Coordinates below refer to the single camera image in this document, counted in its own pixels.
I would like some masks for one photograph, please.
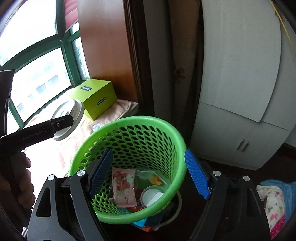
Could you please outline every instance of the box label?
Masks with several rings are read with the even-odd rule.
[[[82,90],[85,90],[85,91],[90,91],[90,90],[91,90],[91,87],[88,87],[88,86],[82,86],[81,89],[82,89]]]
[[[104,97],[103,99],[101,99],[98,103],[97,103],[97,105],[99,105],[99,104],[101,104],[104,100],[106,100],[107,99],[107,97]]]

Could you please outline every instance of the green window frame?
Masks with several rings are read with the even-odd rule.
[[[61,93],[53,97],[47,103],[45,103],[42,107],[40,107],[37,111],[35,111],[26,121],[23,121],[17,112],[16,106],[13,104],[13,101],[10,100],[8,103],[8,107],[19,125],[19,130],[23,129],[28,122],[39,112],[41,112],[48,104],[59,98],[63,93],[67,90],[80,85],[84,80],[80,76],[79,68],[77,65],[74,49],[72,42],[80,37],[79,30],[72,35],[70,34],[70,30],[65,33],[65,10],[64,10],[64,1],[56,1],[56,25],[57,25],[57,34],[45,38],[23,51],[16,54],[10,60],[8,60],[3,66],[0,67],[0,71],[2,70],[11,70],[14,69],[15,72],[18,72],[20,69],[25,67],[27,64],[32,61],[38,59],[42,55],[49,53],[55,49],[61,48],[64,62],[67,69],[67,74],[69,76],[71,86],[67,89],[63,90]]]

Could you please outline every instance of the metal screw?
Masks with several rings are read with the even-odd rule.
[[[221,172],[219,171],[213,171],[214,176],[219,177],[221,176]]]
[[[250,181],[250,178],[249,178],[248,176],[243,176],[243,179],[244,179],[246,182]]]
[[[84,170],[80,170],[77,172],[77,176],[83,176],[85,174]]]
[[[54,179],[54,175],[49,175],[48,177],[47,177],[47,180],[48,181],[52,181]]]

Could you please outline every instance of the glass pane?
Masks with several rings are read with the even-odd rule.
[[[29,123],[25,126],[31,126],[32,124],[38,124],[43,121],[50,120],[52,118],[52,115],[57,110],[57,108],[64,102],[70,100],[69,94],[72,92],[73,89],[70,89],[63,93],[59,98],[51,102],[49,105],[47,105],[40,113],[38,113],[32,120],[29,121]]]
[[[79,22],[75,23],[71,28],[70,28],[70,34],[72,35],[73,33],[77,32],[79,30]]]
[[[8,108],[7,113],[7,134],[11,134],[13,132],[16,132],[19,129],[19,125],[14,119],[12,113],[10,112],[10,109]]]
[[[60,48],[29,63],[12,82],[11,99],[23,121],[71,83]]]
[[[55,0],[26,1],[0,37],[0,65],[30,45],[56,33]]]
[[[73,48],[81,78],[87,80],[89,78],[89,71],[87,70],[80,37],[73,41]]]

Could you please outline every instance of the snack wrapper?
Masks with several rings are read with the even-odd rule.
[[[136,170],[112,167],[114,201],[118,207],[137,206],[134,180]]]

